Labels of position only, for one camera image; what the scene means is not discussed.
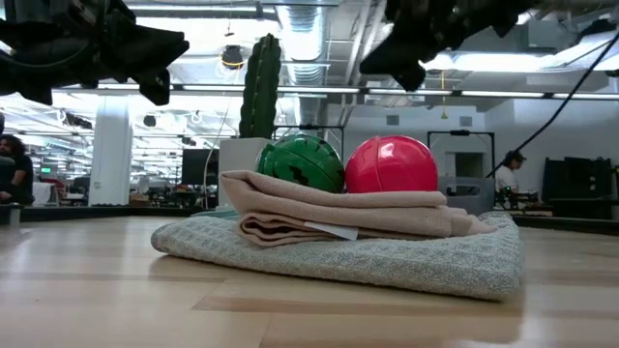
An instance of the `black equipment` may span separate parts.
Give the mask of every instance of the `black equipment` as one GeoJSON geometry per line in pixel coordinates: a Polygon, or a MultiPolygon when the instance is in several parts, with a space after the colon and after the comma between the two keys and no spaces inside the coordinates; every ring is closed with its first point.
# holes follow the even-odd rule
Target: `black equipment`
{"type": "MultiPolygon", "coordinates": [[[[183,174],[181,183],[184,185],[203,185],[204,167],[209,157],[209,149],[183,150],[183,174]]],[[[206,173],[206,185],[218,184],[220,151],[214,150],[206,173]]]]}
{"type": "Polygon", "coordinates": [[[615,171],[610,159],[546,159],[542,199],[557,217],[612,219],[615,171]]]}
{"type": "Polygon", "coordinates": [[[537,192],[515,193],[510,187],[502,188],[494,195],[494,202],[497,205],[501,206],[505,210],[511,211],[520,210],[518,207],[518,202],[536,203],[539,201],[540,197],[537,192]]]}
{"type": "Polygon", "coordinates": [[[426,79],[418,62],[427,63],[445,49],[458,49],[465,39],[492,27],[507,35],[518,15],[541,0],[387,0],[385,16],[391,34],[361,63],[360,72],[389,74],[406,91],[426,79]]]}
{"type": "Polygon", "coordinates": [[[122,0],[4,0],[0,96],[52,105],[53,88],[133,79],[156,105],[169,103],[166,67],[189,49],[184,33],[135,24],[122,0]]]}

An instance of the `green ball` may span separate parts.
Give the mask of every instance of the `green ball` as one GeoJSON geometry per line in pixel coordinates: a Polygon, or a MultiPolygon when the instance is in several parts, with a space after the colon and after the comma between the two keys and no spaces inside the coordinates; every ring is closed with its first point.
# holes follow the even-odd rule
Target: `green ball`
{"type": "Polygon", "coordinates": [[[256,172],[331,193],[344,189],[344,166],[338,153],[311,135],[288,135],[267,145],[258,157],[256,172]]]}

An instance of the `white label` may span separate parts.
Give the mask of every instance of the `white label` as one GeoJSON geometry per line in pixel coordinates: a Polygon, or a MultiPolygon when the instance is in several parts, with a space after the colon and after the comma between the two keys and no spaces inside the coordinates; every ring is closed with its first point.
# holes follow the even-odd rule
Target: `white label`
{"type": "Polygon", "coordinates": [[[305,226],[331,233],[332,235],[342,237],[348,241],[356,241],[357,237],[359,236],[359,228],[357,227],[338,226],[329,223],[310,221],[307,221],[305,223],[305,226]]]}

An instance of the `cactus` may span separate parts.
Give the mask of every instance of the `cactus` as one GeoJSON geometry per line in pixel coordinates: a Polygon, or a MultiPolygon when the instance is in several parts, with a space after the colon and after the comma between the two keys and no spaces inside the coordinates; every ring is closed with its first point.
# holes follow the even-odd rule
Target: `cactus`
{"type": "Polygon", "coordinates": [[[239,132],[242,138],[270,139],[277,114],[281,68],[280,41],[268,34],[253,46],[245,75],[239,132]]]}

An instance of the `monitor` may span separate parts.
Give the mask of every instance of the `monitor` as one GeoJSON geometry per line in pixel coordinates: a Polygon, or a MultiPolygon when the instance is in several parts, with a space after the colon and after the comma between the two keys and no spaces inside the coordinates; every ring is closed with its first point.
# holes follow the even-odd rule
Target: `monitor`
{"type": "MultiPolygon", "coordinates": [[[[183,173],[181,183],[185,185],[203,185],[204,167],[210,149],[183,150],[183,173]]],[[[206,176],[206,185],[216,185],[219,171],[220,151],[214,150],[206,176]]]]}

